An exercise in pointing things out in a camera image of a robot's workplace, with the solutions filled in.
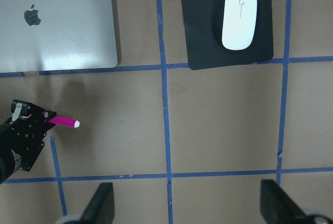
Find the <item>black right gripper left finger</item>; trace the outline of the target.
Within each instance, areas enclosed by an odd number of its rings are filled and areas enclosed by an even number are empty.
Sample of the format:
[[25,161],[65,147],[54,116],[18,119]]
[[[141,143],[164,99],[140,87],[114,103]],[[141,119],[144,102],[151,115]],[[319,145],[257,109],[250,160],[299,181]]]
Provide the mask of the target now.
[[114,192],[113,183],[101,183],[88,206],[83,212],[79,223],[113,223]]

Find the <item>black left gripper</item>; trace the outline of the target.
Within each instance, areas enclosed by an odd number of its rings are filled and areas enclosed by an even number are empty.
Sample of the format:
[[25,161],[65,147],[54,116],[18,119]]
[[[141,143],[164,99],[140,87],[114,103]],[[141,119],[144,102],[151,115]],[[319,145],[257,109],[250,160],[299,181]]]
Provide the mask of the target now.
[[45,145],[43,139],[55,126],[47,121],[55,116],[30,102],[11,102],[11,117],[1,125],[1,180],[18,170],[31,170]]

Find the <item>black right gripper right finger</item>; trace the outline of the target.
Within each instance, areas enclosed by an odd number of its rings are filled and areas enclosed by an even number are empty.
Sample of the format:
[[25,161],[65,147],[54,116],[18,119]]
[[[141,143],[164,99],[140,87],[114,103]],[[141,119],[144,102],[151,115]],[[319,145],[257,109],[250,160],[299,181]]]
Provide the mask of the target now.
[[312,223],[312,219],[273,179],[261,180],[260,213],[268,224]]

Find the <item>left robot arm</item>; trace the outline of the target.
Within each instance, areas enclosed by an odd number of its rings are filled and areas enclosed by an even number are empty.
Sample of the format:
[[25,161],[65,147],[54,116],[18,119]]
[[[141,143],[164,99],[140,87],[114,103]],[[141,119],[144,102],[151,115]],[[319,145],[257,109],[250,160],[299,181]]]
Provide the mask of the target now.
[[33,103],[13,100],[11,116],[1,124],[1,183],[18,170],[30,171],[44,148],[49,121],[57,113]]

